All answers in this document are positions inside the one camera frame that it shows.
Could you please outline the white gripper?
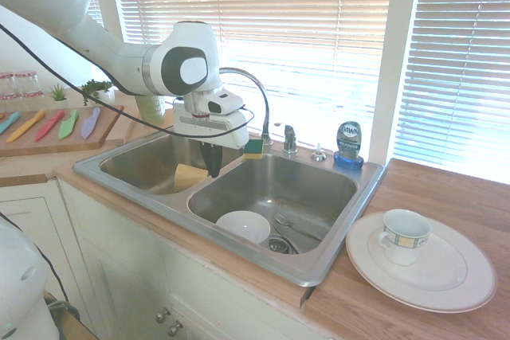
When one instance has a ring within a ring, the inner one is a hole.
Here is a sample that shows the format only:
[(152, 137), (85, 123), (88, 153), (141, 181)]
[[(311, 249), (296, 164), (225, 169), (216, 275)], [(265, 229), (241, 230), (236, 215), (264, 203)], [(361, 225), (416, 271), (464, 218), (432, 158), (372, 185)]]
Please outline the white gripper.
[(222, 168), (222, 147), (241, 149), (249, 141), (246, 120), (239, 111), (243, 105), (238, 99), (228, 114), (209, 112), (206, 117), (197, 117), (186, 111), (184, 103), (173, 104), (175, 133), (201, 141), (202, 159), (212, 178)]

